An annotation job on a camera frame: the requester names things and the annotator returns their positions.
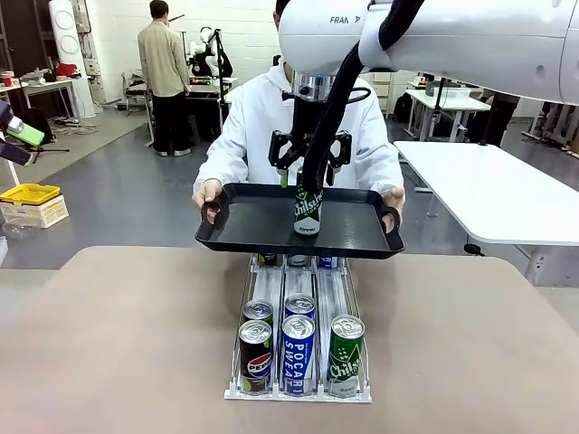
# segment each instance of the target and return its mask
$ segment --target yellow tray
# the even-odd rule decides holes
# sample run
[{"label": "yellow tray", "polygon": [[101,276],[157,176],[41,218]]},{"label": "yellow tray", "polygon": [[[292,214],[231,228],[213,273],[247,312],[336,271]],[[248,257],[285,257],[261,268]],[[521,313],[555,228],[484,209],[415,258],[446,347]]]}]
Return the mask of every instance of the yellow tray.
[{"label": "yellow tray", "polygon": [[38,184],[20,184],[0,195],[0,201],[42,205],[61,193],[60,187]]}]

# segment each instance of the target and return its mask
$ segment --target white hoodie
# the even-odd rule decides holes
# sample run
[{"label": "white hoodie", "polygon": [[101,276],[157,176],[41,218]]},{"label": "white hoodie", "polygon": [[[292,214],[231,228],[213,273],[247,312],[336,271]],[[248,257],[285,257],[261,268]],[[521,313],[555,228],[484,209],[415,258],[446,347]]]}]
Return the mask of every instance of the white hoodie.
[{"label": "white hoodie", "polygon": [[[342,167],[334,186],[384,194],[392,187],[403,187],[398,151],[388,141],[388,131],[374,90],[361,79],[356,82],[356,87],[368,88],[372,93],[367,99],[346,108],[338,131],[345,130],[352,135],[352,163]],[[291,131],[294,101],[282,101],[282,91],[289,92],[290,85],[281,65],[235,90],[223,133],[207,151],[209,158],[199,169],[195,190],[211,178],[218,179],[223,185],[243,182],[280,184],[280,175],[270,165],[268,154],[271,133],[275,130]],[[332,152],[335,156],[339,154],[339,143],[332,146]],[[295,185],[297,170],[302,165],[303,158],[289,168],[290,185]]]}]

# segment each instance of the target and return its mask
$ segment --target man in beige jacket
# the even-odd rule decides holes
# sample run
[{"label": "man in beige jacket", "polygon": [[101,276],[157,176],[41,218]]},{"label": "man in beige jacket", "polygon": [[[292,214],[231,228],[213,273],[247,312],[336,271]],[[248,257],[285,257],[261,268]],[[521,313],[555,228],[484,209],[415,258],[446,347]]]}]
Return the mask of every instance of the man in beige jacket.
[{"label": "man in beige jacket", "polygon": [[179,35],[167,27],[169,6],[162,0],[150,4],[153,23],[138,34],[138,51],[148,91],[153,94],[156,120],[153,148],[168,156],[173,138],[175,156],[185,156],[190,127],[185,96],[189,93],[189,74]]}]

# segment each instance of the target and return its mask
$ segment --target can lid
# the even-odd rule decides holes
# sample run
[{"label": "can lid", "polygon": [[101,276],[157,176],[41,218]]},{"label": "can lid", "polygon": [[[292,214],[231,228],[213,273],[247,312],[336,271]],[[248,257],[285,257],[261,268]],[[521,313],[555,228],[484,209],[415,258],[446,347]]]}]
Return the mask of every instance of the can lid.
[{"label": "can lid", "polygon": [[344,339],[357,339],[364,335],[364,323],[351,315],[340,315],[332,321],[332,330]]},{"label": "can lid", "polygon": [[315,306],[314,299],[306,294],[293,294],[286,298],[286,308],[295,314],[308,314]]},{"label": "can lid", "polygon": [[247,344],[263,344],[271,337],[271,327],[265,321],[252,319],[240,327],[239,337]]},{"label": "can lid", "polygon": [[314,321],[304,315],[288,316],[283,322],[283,333],[293,339],[308,339],[316,331]]},{"label": "can lid", "polygon": [[243,314],[250,319],[263,319],[273,314],[273,306],[265,300],[252,300],[245,304]]}]

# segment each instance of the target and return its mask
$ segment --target black pants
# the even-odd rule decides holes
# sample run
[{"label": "black pants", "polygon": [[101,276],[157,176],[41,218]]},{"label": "black pants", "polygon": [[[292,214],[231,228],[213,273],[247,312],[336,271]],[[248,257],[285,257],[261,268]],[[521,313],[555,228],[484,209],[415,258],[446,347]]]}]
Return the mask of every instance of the black pants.
[{"label": "black pants", "polygon": [[[489,137],[487,139],[488,145],[500,146],[500,142],[503,139],[503,135],[507,130],[508,123],[513,117],[513,113],[517,109],[516,102],[505,102],[499,101],[497,103],[497,112],[492,120],[492,124],[489,129]],[[489,122],[490,113],[477,113],[477,115],[469,122],[467,132],[467,137],[470,142],[478,143],[482,140],[485,135],[485,129],[487,123]]]},{"label": "black pants", "polygon": [[185,93],[174,97],[153,97],[153,113],[155,114],[155,144],[157,152],[169,152],[173,139],[175,151],[185,151],[190,147],[190,127],[187,121]]}]

